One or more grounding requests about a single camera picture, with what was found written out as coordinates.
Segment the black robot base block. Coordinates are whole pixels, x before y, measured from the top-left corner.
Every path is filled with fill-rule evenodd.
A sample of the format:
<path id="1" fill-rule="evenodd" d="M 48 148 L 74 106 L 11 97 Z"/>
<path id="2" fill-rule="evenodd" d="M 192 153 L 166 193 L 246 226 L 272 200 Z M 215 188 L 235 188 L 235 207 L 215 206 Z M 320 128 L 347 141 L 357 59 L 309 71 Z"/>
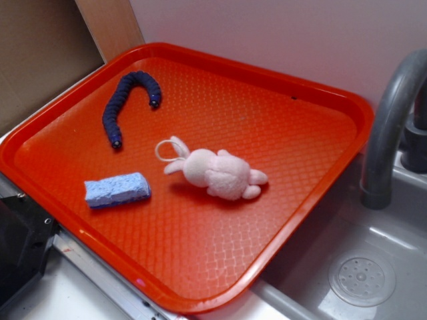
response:
<path id="1" fill-rule="evenodd" d="M 32 198 L 1 199 L 1 309 L 43 276 L 57 232 L 56 220 Z"/>

